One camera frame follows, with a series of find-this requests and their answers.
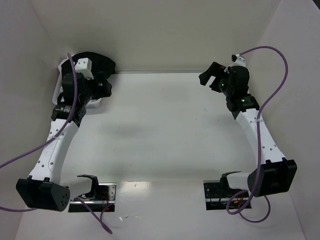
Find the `black t shirt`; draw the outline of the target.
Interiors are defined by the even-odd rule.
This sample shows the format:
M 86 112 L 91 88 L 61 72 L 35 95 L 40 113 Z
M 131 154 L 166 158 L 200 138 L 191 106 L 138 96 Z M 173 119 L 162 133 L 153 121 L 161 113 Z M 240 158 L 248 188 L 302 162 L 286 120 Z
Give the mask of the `black t shirt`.
M 62 64 L 62 88 L 65 92 L 67 89 L 74 88 L 74 75 L 73 72 L 76 74 L 77 78 L 77 87 L 79 89 L 84 88 L 85 78 L 82 73 L 76 73 L 75 64 L 78 59 L 82 58 L 89 58 L 92 61 L 92 68 L 91 72 L 93 76 L 96 75 L 98 72 L 112 72 L 112 75 L 115 74 L 116 70 L 116 63 L 107 56 L 102 54 L 85 51 L 81 53 L 77 53 L 71 56 L 71 60 L 69 62 L 65 62 Z

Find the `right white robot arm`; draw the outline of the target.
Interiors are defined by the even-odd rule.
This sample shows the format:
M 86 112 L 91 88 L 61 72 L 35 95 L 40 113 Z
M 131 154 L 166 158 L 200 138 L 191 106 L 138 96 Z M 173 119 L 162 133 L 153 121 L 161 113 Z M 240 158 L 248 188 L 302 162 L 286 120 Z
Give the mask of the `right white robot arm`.
M 213 62 L 199 75 L 200 84 L 205 86 L 211 77 L 210 89 L 225 95 L 226 106 L 243 129 L 257 163 L 251 173 L 224 173 L 221 182 L 225 189 L 249 191 L 254 197 L 288 192 L 298 167 L 277 147 L 256 98 L 249 93 L 249 70 L 243 65 L 225 67 Z

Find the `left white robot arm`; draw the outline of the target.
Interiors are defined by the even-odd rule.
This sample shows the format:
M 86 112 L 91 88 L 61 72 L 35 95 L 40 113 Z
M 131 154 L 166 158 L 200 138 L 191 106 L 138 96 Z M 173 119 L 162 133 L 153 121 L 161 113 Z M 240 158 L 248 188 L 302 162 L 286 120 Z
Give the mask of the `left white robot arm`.
M 96 176 L 80 174 L 75 181 L 62 185 L 61 173 L 70 144 L 87 113 L 88 103 L 111 96 L 112 85 L 108 79 L 113 74 L 113 71 L 98 71 L 87 76 L 82 72 L 70 72 L 62 77 L 47 143 L 28 177 L 20 178 L 16 184 L 16 190 L 28 208 L 62 212 L 70 200 L 81 195 L 93 199 L 99 194 Z

